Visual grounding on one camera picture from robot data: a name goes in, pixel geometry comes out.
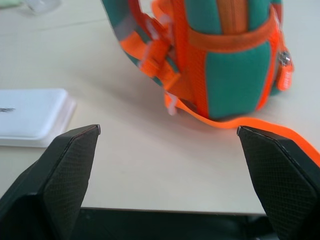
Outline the clear plastic container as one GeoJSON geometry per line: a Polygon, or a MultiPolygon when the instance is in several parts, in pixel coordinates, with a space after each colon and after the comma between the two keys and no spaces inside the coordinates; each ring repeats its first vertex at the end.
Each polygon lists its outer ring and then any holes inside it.
{"type": "Polygon", "coordinates": [[[36,15],[52,12],[62,4],[62,0],[22,0],[22,2],[36,15]]]}

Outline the white box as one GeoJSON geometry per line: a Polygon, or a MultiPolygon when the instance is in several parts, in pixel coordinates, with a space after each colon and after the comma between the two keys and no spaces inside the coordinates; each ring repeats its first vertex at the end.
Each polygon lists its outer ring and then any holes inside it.
{"type": "Polygon", "coordinates": [[[0,89],[0,146],[48,147],[65,131],[75,108],[62,88],[0,89]]]}

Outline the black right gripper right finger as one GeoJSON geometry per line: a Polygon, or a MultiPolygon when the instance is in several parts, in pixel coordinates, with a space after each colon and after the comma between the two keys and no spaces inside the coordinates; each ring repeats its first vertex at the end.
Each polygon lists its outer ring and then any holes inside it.
{"type": "Polygon", "coordinates": [[[279,240],[320,240],[320,154],[295,132],[240,126],[250,178],[279,240]]]}

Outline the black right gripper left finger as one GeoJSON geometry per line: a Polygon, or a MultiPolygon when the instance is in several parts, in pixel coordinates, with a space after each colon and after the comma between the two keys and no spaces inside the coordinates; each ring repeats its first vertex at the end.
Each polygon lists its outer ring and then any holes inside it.
{"type": "Polygon", "coordinates": [[[0,240],[69,240],[89,185],[100,125],[57,136],[0,198],[0,240]]]}

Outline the green and orange backpack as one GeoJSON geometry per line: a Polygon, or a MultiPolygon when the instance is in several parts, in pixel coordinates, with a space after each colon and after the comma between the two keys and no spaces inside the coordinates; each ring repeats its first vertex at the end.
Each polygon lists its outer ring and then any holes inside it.
{"type": "Polygon", "coordinates": [[[320,152],[293,130],[248,117],[287,90],[294,65],[282,32],[282,0],[101,0],[113,32],[141,72],[163,87],[170,113],[293,140],[320,167],[320,152]]]}

